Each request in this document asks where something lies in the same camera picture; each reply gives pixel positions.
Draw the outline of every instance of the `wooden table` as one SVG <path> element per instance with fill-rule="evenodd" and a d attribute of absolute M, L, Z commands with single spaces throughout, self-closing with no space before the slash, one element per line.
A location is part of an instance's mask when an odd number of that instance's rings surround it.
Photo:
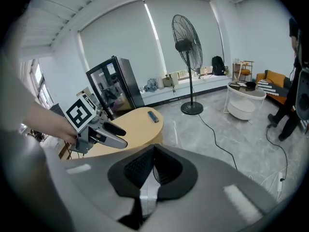
<path fill-rule="evenodd" d="M 152 111 L 159 119 L 159 122 L 154 123 L 149 117 L 148 111 Z M 116 149 L 96 143 L 84 157 L 96 157 L 136 148 L 142 145 L 159 144 L 163 140 L 161 131 L 163 129 L 164 118 L 154 108 L 137 108 L 113 120 L 112 123 L 126 131 L 126 135 L 121 138 L 127 141 L 127 147 L 124 149 Z M 78 158 L 76 152 L 72 152 L 71 156 L 73 159 Z"/>

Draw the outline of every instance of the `gray floor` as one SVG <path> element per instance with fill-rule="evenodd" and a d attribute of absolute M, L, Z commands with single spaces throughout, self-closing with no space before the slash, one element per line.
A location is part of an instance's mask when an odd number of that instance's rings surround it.
<path fill-rule="evenodd" d="M 309 159 L 309 133 L 306 135 L 296 128 L 293 134 L 284 142 L 278 140 L 287 116 L 277 128 L 271 128 L 268 138 L 281 145 L 288 157 L 287 178 L 284 181 L 283 192 L 277 195 L 278 171 L 285 175 L 285 156 L 282 150 L 270 144 L 265 137 L 268 125 L 267 115 L 275 114 L 278 107 L 266 99 L 259 116 L 252 123 L 241 121 L 231 114 L 224 114 L 226 89 L 197 97 L 197 102 L 204 106 L 201 113 L 203 120 L 216 132 L 217 143 L 234 155 L 237 168 L 246 176 L 252 176 L 253 181 L 261 184 L 271 195 L 282 201 L 297 189 Z M 199 116 L 188 116 L 181 112 L 180 106 L 189 99 L 155 107 L 164 116 L 164 144 L 183 148 L 202 155 L 223 160 L 234 166 L 231 156 L 214 144 L 213 132 L 202 123 Z M 141 195 L 148 199 L 156 196 L 158 184 L 151 177 L 142 187 Z M 148 214 L 154 209 L 151 202 Z"/>

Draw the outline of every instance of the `black shoe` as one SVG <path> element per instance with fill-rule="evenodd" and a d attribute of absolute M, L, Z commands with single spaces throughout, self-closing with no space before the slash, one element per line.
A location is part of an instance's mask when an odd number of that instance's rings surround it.
<path fill-rule="evenodd" d="M 283 137 L 282 134 L 280 134 L 280 135 L 278 136 L 278 138 L 279 138 L 279 140 L 280 140 L 281 142 L 284 141 L 284 140 L 286 139 L 286 137 Z"/>
<path fill-rule="evenodd" d="M 267 118 L 271 122 L 271 126 L 276 128 L 278 124 L 274 121 L 274 116 L 272 114 L 269 114 Z"/>

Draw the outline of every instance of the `black standing fan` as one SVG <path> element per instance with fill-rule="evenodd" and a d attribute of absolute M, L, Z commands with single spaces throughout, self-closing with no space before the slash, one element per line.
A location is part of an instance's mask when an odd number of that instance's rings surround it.
<path fill-rule="evenodd" d="M 192 76 L 191 70 L 197 72 L 203 63 L 203 53 L 201 43 L 199 42 L 197 32 L 191 22 L 182 15 L 175 15 L 172 21 L 173 36 L 175 48 L 182 56 L 187 65 L 190 78 L 190 102 L 181 106 L 181 111 L 188 115 L 197 115 L 203 112 L 203 105 L 193 102 Z"/>

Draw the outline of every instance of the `white curtain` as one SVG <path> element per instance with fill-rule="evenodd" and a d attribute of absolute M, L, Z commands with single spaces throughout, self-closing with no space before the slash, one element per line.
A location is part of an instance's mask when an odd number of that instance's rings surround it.
<path fill-rule="evenodd" d="M 209 2 L 204 0 L 146 0 L 148 9 L 161 43 L 168 73 L 186 70 L 186 64 L 175 49 L 172 19 L 179 14 L 187 17 L 194 26 L 203 51 L 204 67 L 211 66 L 211 59 L 223 50 L 220 32 Z"/>
<path fill-rule="evenodd" d="M 162 76 L 155 35 L 143 2 L 126 4 L 92 22 L 81 39 L 90 68 L 115 55 L 130 61 L 138 86 Z"/>

